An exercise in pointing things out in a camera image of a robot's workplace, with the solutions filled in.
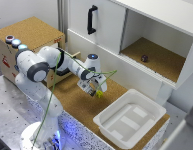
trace wooden shelf bottom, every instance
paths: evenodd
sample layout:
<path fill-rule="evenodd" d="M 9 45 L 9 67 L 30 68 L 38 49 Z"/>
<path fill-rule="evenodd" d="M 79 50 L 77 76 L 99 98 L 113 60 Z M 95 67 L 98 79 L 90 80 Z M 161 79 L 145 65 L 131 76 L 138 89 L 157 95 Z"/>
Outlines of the wooden shelf bottom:
<path fill-rule="evenodd" d="M 162 76 L 177 82 L 186 58 L 169 51 L 145 38 L 140 38 L 121 51 L 122 54 L 154 70 Z M 148 56 L 148 62 L 142 62 L 142 55 Z"/>

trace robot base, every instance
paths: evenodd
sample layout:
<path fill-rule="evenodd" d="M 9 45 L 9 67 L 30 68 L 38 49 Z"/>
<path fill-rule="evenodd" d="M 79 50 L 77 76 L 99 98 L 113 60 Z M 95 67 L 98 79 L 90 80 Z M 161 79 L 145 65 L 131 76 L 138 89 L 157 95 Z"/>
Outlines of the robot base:
<path fill-rule="evenodd" d="M 33 142 L 31 142 L 30 137 L 33 135 L 33 133 L 35 132 L 35 130 L 38 128 L 38 126 L 40 125 L 40 122 L 36 122 L 33 123 L 31 125 L 29 125 L 21 134 L 21 138 L 20 138 L 20 149 L 21 150 L 45 150 L 45 147 L 40 147 L 40 148 L 36 148 L 35 146 L 32 149 L 33 146 Z M 61 135 L 61 145 L 62 145 L 62 149 L 65 145 L 66 139 L 64 136 Z"/>

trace handle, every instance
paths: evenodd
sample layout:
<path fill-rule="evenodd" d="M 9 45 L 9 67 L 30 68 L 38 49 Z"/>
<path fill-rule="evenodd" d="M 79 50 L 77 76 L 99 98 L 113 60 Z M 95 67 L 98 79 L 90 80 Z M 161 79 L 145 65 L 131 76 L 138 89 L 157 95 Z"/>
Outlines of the handle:
<path fill-rule="evenodd" d="M 93 14 L 92 12 L 95 11 L 95 10 L 98 10 L 97 6 L 92 6 L 92 8 L 89 9 L 88 11 L 88 34 L 92 34 L 94 32 L 96 32 L 96 30 L 94 28 L 92 28 L 92 21 L 93 21 Z"/>

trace cardboard box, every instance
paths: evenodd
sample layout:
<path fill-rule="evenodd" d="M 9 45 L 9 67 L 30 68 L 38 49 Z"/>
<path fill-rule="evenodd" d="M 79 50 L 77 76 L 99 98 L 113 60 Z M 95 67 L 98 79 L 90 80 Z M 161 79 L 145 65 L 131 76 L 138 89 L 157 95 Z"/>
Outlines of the cardboard box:
<path fill-rule="evenodd" d="M 17 49 L 5 43 L 5 38 L 13 35 L 20 39 L 22 44 L 28 46 L 30 50 L 37 53 L 44 46 L 51 46 L 58 43 L 58 47 L 65 49 L 65 35 L 50 25 L 44 23 L 36 17 L 31 17 L 8 27 L 0 29 L 0 67 L 3 75 L 11 82 L 15 83 L 18 72 L 15 69 L 15 54 Z M 59 82 L 64 77 L 57 76 Z M 47 87 L 51 87 L 54 79 L 54 71 L 50 70 L 46 78 Z"/>

